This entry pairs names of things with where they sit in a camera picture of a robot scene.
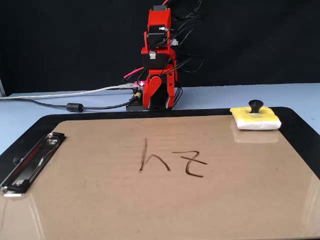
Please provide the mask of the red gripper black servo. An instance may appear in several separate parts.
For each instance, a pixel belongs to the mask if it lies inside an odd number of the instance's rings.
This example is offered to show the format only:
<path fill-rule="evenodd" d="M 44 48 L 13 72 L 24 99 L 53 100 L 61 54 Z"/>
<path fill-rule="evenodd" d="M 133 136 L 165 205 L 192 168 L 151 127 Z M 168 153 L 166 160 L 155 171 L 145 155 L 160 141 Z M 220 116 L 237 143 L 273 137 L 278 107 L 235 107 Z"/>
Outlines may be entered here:
<path fill-rule="evenodd" d="M 169 63 L 164 69 L 150 69 L 144 84 L 142 104 L 150 110 L 168 110 L 175 98 L 176 71 Z"/>

